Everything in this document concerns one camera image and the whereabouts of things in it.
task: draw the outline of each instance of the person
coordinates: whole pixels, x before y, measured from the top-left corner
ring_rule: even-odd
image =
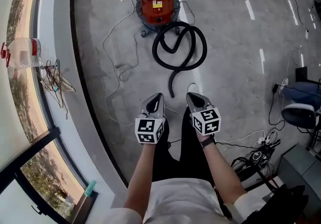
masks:
[[[108,211],[106,223],[241,223],[265,202],[248,194],[209,136],[197,132],[186,109],[180,160],[168,151],[169,124],[158,143],[144,144],[123,208]],[[207,141],[204,148],[201,142]],[[214,188],[232,214],[228,220]]]

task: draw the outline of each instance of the leg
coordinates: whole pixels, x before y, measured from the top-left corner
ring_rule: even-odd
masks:
[[[202,146],[197,139],[196,130],[191,124],[190,109],[187,108],[182,123],[182,148],[180,163],[183,177],[199,178],[214,186],[212,174]]]
[[[172,158],[168,150],[167,141],[169,138],[169,133],[169,123],[166,120],[164,124],[164,132],[156,144],[152,170],[153,182],[180,177],[179,162]]]

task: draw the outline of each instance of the black hose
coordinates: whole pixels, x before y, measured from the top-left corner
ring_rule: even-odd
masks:
[[[168,45],[165,42],[165,33],[167,31],[169,31],[172,28],[176,28],[176,27],[184,27],[184,29],[181,31],[179,37],[177,38],[174,47],[171,49],[170,47],[168,47]],[[190,32],[191,34],[191,48],[190,48],[190,52],[187,56],[187,58],[184,60],[184,62],[180,65],[180,66],[171,66],[167,63],[164,63],[158,56],[157,54],[157,47],[158,44],[160,43],[163,47],[163,49],[171,54],[176,53],[178,47],[180,46],[180,43],[182,41],[183,36],[186,34],[186,32]],[[195,37],[195,33],[198,34],[198,36],[200,37],[201,41],[202,41],[202,45],[203,45],[203,52],[202,52],[202,56],[201,58],[198,60],[198,62],[190,65],[190,66],[186,66],[188,64],[188,62],[190,61],[190,59],[192,58],[194,51],[195,51],[195,46],[196,46],[196,37]],[[172,74],[170,75],[169,78],[169,91],[170,91],[170,95],[172,98],[175,97],[174,95],[174,91],[173,91],[173,80],[175,78],[175,76],[181,72],[181,71],[185,71],[185,70],[191,70],[191,69],[195,69],[198,66],[200,66],[207,55],[207,44],[206,44],[206,39],[202,33],[201,30],[199,30],[197,27],[191,26],[185,22],[173,22],[168,24],[164,29],[160,30],[158,35],[156,36],[154,43],[152,45],[152,56],[154,57],[155,61],[162,67],[166,68],[166,69],[171,69],[173,70]]]

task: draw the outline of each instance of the concrete floor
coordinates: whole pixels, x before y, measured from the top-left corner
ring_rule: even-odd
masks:
[[[119,90],[107,100],[112,117],[126,124],[133,123],[140,102],[157,92],[164,94],[166,106],[183,114],[188,85],[195,82],[203,95],[219,108],[222,116],[221,132],[216,139],[230,141],[256,130],[267,132],[272,128],[267,118],[271,89],[274,83],[281,83],[286,76],[288,62],[290,82],[294,81],[295,63],[301,66],[300,54],[304,56],[304,65],[308,66],[308,78],[319,79],[321,59],[317,50],[321,48],[321,22],[314,15],[312,21],[308,11],[314,0],[297,0],[300,17],[309,30],[307,40],[298,19],[298,25],[295,24],[287,0],[249,0],[255,20],[250,18],[246,0],[184,1],[196,16],[195,26],[206,37],[206,61],[199,68],[181,72],[175,78],[176,97],[172,99],[167,89],[171,71],[159,66],[151,55],[155,34],[143,39],[136,33],[139,65],[131,70],[128,81],[121,82]],[[296,4],[291,1],[298,18]],[[128,180],[142,146],[136,140],[133,126],[125,127],[108,117],[105,98],[114,91],[117,83],[112,66],[102,51],[102,42],[114,24],[131,9],[130,0],[75,0],[77,37],[91,100],[105,138]],[[115,65],[122,65],[117,69],[117,75],[128,64],[135,63],[133,35],[140,26],[141,22],[133,14],[117,26],[105,42],[111,60]],[[168,44],[172,44],[174,39],[175,36],[168,35]],[[184,39],[175,55],[165,53],[160,47],[158,50],[161,59],[179,65],[185,59],[188,47],[188,40]],[[264,70],[260,49],[264,52]],[[275,123],[280,115],[282,97],[276,95],[274,101],[271,121]],[[166,116],[170,123],[169,140],[180,139],[181,117],[170,111]],[[261,136],[261,133],[256,133],[235,143],[252,146]],[[279,132],[278,138],[282,143],[276,148],[272,163],[277,163],[279,156],[296,143],[305,144],[308,140],[306,135],[289,124]],[[228,145],[219,145],[219,148],[229,162],[250,150]],[[174,143],[170,152],[179,158],[180,142]]]

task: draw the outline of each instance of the hand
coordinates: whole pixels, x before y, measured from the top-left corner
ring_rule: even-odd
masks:
[[[200,132],[198,132],[198,130],[196,130],[196,136],[199,139],[200,142],[205,141],[207,138],[209,138],[209,135],[203,136]]]

